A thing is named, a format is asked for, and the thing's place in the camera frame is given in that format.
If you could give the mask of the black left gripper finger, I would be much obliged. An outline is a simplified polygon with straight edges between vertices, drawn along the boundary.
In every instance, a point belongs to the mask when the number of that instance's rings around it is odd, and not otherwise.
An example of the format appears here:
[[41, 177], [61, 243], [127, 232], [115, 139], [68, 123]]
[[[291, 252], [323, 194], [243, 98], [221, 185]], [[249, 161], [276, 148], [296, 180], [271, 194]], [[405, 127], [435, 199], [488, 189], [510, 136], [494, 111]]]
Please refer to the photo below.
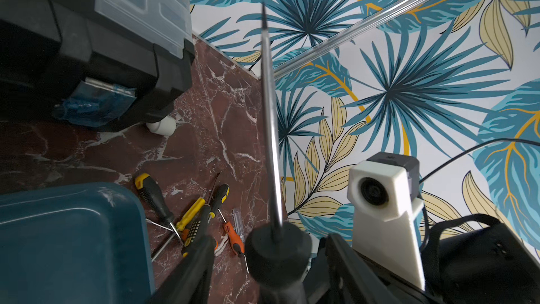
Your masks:
[[216, 241], [205, 235], [145, 303], [208, 303]]

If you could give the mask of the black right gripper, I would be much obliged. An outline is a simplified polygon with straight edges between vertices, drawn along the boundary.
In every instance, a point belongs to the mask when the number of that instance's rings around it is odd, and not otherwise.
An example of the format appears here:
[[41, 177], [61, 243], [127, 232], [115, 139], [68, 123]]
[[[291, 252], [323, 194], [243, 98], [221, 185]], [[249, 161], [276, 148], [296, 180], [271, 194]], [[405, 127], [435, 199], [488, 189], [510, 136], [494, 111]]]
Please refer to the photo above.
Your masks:
[[303, 285], [308, 303], [425, 303], [426, 294], [354, 251], [341, 236], [319, 241]]

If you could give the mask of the yellow-black dotted-grip screwdriver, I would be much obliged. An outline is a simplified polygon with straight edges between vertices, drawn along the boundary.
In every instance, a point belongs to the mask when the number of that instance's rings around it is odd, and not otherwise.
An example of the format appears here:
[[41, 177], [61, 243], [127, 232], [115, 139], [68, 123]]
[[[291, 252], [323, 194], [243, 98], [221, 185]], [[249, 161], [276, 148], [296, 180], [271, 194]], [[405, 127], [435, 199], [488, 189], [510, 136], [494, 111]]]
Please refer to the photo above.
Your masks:
[[187, 239], [184, 243], [184, 247], [181, 251], [182, 256], [185, 258], [195, 249], [195, 245], [200, 239], [206, 235], [208, 229], [208, 222], [210, 219], [211, 206], [204, 205], [199, 211], [198, 215], [194, 219]]

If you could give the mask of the green-black handled screwdriver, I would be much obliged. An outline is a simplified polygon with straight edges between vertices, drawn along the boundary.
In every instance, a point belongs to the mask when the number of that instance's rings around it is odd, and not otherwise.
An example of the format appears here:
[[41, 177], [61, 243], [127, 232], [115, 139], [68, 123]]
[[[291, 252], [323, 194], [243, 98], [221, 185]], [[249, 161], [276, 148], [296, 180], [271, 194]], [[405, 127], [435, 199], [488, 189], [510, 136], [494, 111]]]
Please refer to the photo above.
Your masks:
[[262, 6], [261, 21], [260, 79], [269, 222], [249, 233], [246, 242], [247, 266], [251, 277], [259, 286], [260, 303], [306, 303], [302, 278], [309, 262], [311, 240], [298, 227], [285, 221], [283, 213], [278, 163], [278, 107], [266, 6]]

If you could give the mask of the black yellow-capped screwdriver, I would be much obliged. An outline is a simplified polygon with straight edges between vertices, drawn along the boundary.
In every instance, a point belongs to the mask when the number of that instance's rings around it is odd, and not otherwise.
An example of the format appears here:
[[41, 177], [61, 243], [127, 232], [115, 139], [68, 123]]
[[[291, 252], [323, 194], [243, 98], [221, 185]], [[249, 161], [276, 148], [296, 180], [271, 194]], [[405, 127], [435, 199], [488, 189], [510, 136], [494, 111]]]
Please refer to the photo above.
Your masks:
[[158, 183], [147, 173], [143, 173], [135, 178], [135, 187], [144, 201], [154, 210], [159, 218], [160, 225], [166, 227], [174, 233], [181, 242], [180, 233], [175, 225], [175, 216], [165, 202], [163, 192]]

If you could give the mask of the white pipe elbow fitting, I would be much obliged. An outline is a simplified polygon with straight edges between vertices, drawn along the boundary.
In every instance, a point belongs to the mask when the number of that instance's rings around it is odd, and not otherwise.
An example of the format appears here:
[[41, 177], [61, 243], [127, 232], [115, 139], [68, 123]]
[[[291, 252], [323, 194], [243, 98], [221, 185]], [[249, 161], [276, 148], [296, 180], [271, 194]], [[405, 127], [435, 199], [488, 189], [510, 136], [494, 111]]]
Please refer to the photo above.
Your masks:
[[147, 122], [147, 128], [156, 135], [170, 137], [177, 129], [176, 120], [171, 116], [166, 116], [158, 122]]

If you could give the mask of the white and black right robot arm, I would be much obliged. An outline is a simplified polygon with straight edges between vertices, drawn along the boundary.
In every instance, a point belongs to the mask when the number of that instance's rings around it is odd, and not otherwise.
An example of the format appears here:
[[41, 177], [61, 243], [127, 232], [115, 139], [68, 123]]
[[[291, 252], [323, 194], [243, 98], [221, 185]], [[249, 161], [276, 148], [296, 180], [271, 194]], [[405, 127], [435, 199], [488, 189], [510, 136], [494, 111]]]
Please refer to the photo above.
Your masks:
[[309, 303], [538, 303], [539, 263], [499, 215], [416, 227], [427, 216], [420, 163], [377, 153], [355, 165], [352, 241], [320, 240]]

